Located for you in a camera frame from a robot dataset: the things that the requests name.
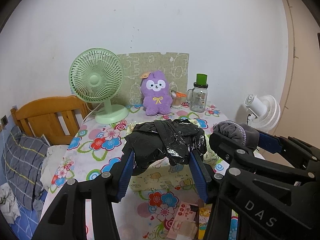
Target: embroidered bow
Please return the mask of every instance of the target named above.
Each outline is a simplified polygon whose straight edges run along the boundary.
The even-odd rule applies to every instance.
[[[153,98],[153,100],[156,101],[156,104],[158,104],[158,103],[161,104],[160,100],[162,100],[162,99],[163,99],[163,97],[158,97],[158,98],[154,97]]]

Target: electric fan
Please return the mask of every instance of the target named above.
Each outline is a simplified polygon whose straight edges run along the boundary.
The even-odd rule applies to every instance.
[[[89,49],[72,63],[69,83],[75,94],[88,103],[104,103],[95,115],[98,123],[110,124],[124,119],[129,111],[121,105],[112,105],[121,88],[124,71],[119,58],[106,49]]]
[[[274,128],[280,118],[280,106],[273,96],[257,97],[248,95],[244,101],[245,106],[252,112],[248,125],[262,132],[269,132]]]

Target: jar handle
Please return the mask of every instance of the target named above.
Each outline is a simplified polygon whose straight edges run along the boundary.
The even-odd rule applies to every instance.
[[[194,88],[193,89],[189,89],[188,91],[187,91],[187,98],[186,98],[186,101],[187,101],[187,103],[191,103],[191,101],[192,101],[192,93],[193,93],[193,90],[195,90]]]

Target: cotton swab container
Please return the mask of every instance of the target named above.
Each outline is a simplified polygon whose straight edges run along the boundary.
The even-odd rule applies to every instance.
[[[180,108],[181,103],[186,101],[186,94],[171,90],[171,97],[173,99],[171,107]]]

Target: blue wall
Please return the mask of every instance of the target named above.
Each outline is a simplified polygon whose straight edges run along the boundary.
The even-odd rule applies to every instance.
[[[7,141],[8,136],[10,135],[11,129],[14,127],[14,121],[12,119],[12,115],[8,117],[8,124],[5,126],[5,128],[0,132],[0,185],[6,183],[4,171],[2,170],[2,154],[4,150],[4,145]]]

